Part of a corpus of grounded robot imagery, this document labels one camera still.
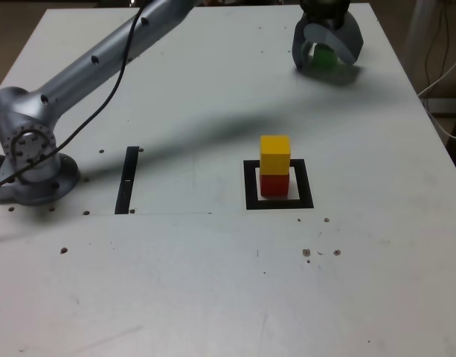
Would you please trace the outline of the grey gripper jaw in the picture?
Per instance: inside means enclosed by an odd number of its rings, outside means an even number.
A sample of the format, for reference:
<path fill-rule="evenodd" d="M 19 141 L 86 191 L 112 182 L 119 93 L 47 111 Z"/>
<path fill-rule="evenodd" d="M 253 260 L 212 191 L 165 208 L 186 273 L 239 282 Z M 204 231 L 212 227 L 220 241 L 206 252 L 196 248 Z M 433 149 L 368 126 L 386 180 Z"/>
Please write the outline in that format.
<path fill-rule="evenodd" d="M 359 25 L 350 12 L 341 21 L 310 22 L 304 28 L 307 42 L 326 45 L 345 64 L 355 64 L 364 44 Z"/>
<path fill-rule="evenodd" d="M 302 17 L 295 26 L 292 43 L 292 58 L 297 70 L 304 70 L 307 66 L 309 52 L 313 46 L 312 24 L 313 18 Z"/>

